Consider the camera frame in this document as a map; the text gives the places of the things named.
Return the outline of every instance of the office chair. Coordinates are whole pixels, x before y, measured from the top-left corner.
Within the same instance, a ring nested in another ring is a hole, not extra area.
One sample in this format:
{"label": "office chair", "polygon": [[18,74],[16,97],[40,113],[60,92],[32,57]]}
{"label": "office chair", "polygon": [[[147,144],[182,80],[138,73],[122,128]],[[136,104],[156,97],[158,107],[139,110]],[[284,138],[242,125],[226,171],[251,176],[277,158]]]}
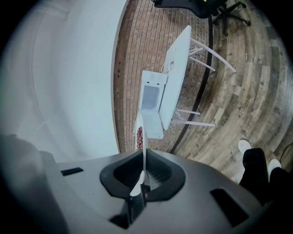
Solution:
{"label": "office chair", "polygon": [[228,36],[227,33],[227,28],[228,28],[228,18],[234,18],[234,19],[238,19],[240,21],[244,21],[246,23],[246,25],[250,26],[251,22],[247,21],[246,19],[239,17],[233,13],[231,13],[237,6],[242,5],[243,8],[246,8],[246,4],[242,3],[242,2],[237,2],[235,4],[233,4],[232,6],[228,7],[226,6],[226,4],[223,4],[221,7],[218,8],[218,10],[221,12],[214,20],[213,20],[213,24],[214,25],[218,25],[218,21],[220,19],[223,19],[223,28],[222,28],[222,32],[225,36]]}
{"label": "office chair", "polygon": [[227,36],[228,18],[235,18],[244,21],[248,26],[251,25],[250,21],[247,21],[231,12],[239,5],[244,8],[246,5],[242,2],[233,4],[232,6],[226,6],[227,0],[151,0],[154,2],[156,8],[184,8],[192,11],[197,17],[206,19],[210,15],[217,16],[213,21],[215,25],[218,25],[218,21],[223,19],[222,32]]}

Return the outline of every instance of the white wall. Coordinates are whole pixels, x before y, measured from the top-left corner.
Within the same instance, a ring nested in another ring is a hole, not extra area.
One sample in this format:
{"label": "white wall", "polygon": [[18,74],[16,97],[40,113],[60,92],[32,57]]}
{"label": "white wall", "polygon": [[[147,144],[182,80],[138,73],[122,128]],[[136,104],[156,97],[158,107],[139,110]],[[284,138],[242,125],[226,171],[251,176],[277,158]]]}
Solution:
{"label": "white wall", "polygon": [[113,64],[126,2],[48,1],[27,16],[1,64],[4,134],[57,162],[119,152]]}

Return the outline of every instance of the red object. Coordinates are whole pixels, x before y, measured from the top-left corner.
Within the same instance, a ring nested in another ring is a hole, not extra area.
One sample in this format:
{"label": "red object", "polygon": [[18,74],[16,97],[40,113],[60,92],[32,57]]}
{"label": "red object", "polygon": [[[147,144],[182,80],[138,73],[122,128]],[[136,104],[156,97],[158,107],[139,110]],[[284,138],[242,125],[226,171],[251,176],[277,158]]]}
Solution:
{"label": "red object", "polygon": [[136,134],[136,147],[142,149],[142,127],[139,127]]}

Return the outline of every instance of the black slot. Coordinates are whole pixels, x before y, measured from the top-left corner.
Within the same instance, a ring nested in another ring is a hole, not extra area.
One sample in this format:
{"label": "black slot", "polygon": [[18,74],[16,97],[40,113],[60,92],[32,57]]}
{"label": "black slot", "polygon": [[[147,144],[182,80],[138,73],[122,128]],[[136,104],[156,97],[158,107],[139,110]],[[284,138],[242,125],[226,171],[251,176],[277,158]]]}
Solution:
{"label": "black slot", "polygon": [[215,189],[210,192],[214,197],[227,219],[233,227],[242,223],[248,218],[248,215],[223,189]]}
{"label": "black slot", "polygon": [[72,168],[72,169],[68,169],[68,170],[62,170],[61,173],[63,176],[70,176],[72,174],[79,173],[82,171],[83,171],[83,169],[81,169],[80,167],[76,167],[76,168]]}

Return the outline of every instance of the brick floor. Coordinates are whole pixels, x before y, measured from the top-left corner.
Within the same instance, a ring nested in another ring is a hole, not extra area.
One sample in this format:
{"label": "brick floor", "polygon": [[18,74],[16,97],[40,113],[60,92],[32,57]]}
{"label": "brick floor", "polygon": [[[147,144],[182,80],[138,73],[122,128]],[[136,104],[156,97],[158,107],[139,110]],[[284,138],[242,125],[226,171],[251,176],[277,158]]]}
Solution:
{"label": "brick floor", "polygon": [[[159,72],[167,49],[191,25],[192,37],[208,45],[207,19],[199,19],[186,9],[159,9],[150,0],[130,0],[124,15],[114,65],[114,111],[121,152],[135,148],[134,128],[143,70]],[[197,59],[206,62],[207,53]],[[205,67],[189,62],[177,108],[191,110]],[[168,152],[182,131],[171,124],[163,139],[150,139],[149,148]]]}

